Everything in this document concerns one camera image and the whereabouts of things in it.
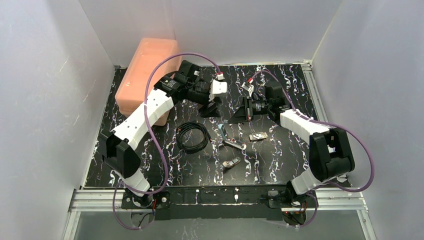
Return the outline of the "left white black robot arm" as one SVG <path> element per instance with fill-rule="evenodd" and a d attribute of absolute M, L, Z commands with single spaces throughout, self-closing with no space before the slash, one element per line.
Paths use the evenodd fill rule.
<path fill-rule="evenodd" d="M 215 79 L 206 81 L 200 76 L 200 71 L 198 65 L 183 60 L 178 70 L 165 74 L 154 84 L 147 101 L 126 120 L 111 131 L 99 134 L 101 160 L 117 173 L 124 186 L 135 196 L 143 198 L 153 194 L 140 169 L 141 158 L 136 149 L 162 115 L 179 101 L 188 100 L 201 105 L 198 112 L 203 118 L 220 116 L 218 104 L 228 90 L 224 74 L 218 70 Z"/>

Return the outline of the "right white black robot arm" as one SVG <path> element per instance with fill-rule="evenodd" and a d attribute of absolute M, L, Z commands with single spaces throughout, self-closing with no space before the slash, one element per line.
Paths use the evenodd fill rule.
<path fill-rule="evenodd" d="M 250 122 L 256 115 L 268 115 L 271 120 L 295 133 L 309 146 L 309 167 L 288 181 L 285 190 L 269 195 L 270 201 L 287 205 L 301 203 L 308 192 L 355 169 L 351 145 L 345 130 L 314 123 L 293 109 L 279 83 L 268 82 L 264 89 L 265 98 L 262 100 L 243 97 L 240 107 L 227 122 Z"/>

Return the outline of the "orange plastic storage box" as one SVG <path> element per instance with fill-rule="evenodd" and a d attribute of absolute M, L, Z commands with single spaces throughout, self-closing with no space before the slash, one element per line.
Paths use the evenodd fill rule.
<path fill-rule="evenodd" d="M 147 82 L 154 68 L 179 52 L 179 44 L 174 39 L 142 38 L 115 94 L 122 115 L 129 117 L 143 103 Z"/>

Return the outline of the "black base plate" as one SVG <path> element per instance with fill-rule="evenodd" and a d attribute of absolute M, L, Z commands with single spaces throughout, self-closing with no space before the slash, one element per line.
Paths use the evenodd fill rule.
<path fill-rule="evenodd" d="M 139 197 L 123 192 L 121 208 L 147 210 L 157 221 L 179 219 L 266 219 L 281 221 L 284 214 L 314 210 L 315 193 L 302 202 L 283 204 L 268 196 L 286 189 L 285 185 L 168 186 L 153 195 Z"/>

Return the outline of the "aluminium frame rail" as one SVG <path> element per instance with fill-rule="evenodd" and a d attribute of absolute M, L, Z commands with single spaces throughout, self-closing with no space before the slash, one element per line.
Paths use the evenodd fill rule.
<path fill-rule="evenodd" d="M 221 118 L 201 118 L 194 103 L 183 101 L 171 109 L 165 126 L 155 126 L 153 131 L 168 162 L 169 179 L 164 191 L 155 195 L 158 205 L 157 221 L 171 219 L 248 219 L 259 218 L 279 221 L 285 211 L 296 211 L 283 204 L 271 209 L 268 201 L 261 198 L 268 191 L 283 190 L 289 179 L 297 177 L 308 167 L 308 145 L 295 133 L 277 126 L 267 116 L 256 116 L 250 123 L 226 125 L 230 137 L 246 142 L 246 150 L 221 145 L 218 124 L 229 119 L 238 108 L 242 89 L 256 71 L 270 71 L 294 106 L 314 119 L 326 120 L 325 111 L 319 103 L 312 64 L 286 63 L 261 65 L 221 65 L 228 82 L 228 95 L 221 106 Z M 175 129 L 187 121 L 199 121 L 208 129 L 212 143 L 195 154 L 186 155 L 177 147 Z M 266 132 L 267 139 L 250 142 L 249 134 Z M 100 147 L 96 143 L 88 175 L 82 190 L 75 190 L 69 211 L 74 217 L 82 212 L 112 213 L 113 188 L 119 177 L 105 163 L 101 163 Z M 141 140 L 135 151 L 141 157 L 141 170 L 154 189 L 164 182 L 164 169 L 160 156 L 149 133 Z M 222 162 L 240 157 L 234 168 L 224 170 Z M 317 211 L 354 211 L 359 214 L 360 230 L 368 231 L 368 217 L 360 212 L 368 210 L 363 194 L 347 192 L 337 187 L 319 188 L 313 193 L 318 202 Z"/>

